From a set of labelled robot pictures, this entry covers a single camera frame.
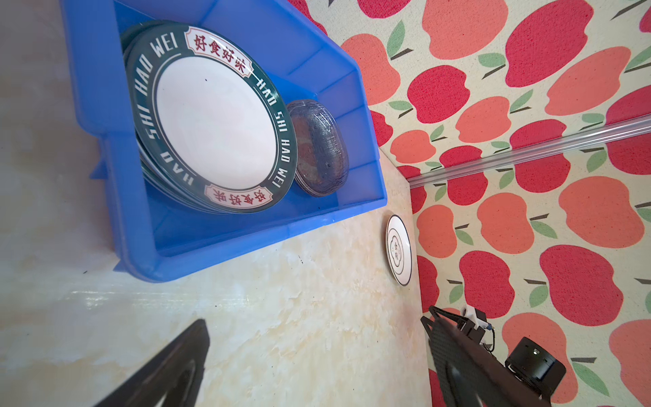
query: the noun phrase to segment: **apple pattern fabric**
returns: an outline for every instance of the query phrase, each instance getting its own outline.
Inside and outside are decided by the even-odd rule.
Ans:
[[[290,2],[359,64],[406,178],[651,113],[651,2]],[[498,360],[541,344],[568,369],[554,405],[651,407],[651,133],[411,200],[423,315],[477,306]]]
[[[481,158],[624,120],[606,114],[651,85],[646,1],[290,3],[357,61],[378,145],[397,167],[418,170],[409,177],[464,162],[443,163],[454,148]],[[651,98],[636,100],[633,117],[651,113]],[[562,173],[561,159],[538,165]],[[520,165],[508,177],[526,185],[537,170]]]

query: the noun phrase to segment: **green-rimmed plate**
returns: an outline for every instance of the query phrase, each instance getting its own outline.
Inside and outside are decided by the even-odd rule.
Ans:
[[[258,212],[283,198],[296,171],[296,136],[248,54],[180,23],[152,24],[129,48],[137,135],[170,192],[216,212]]]

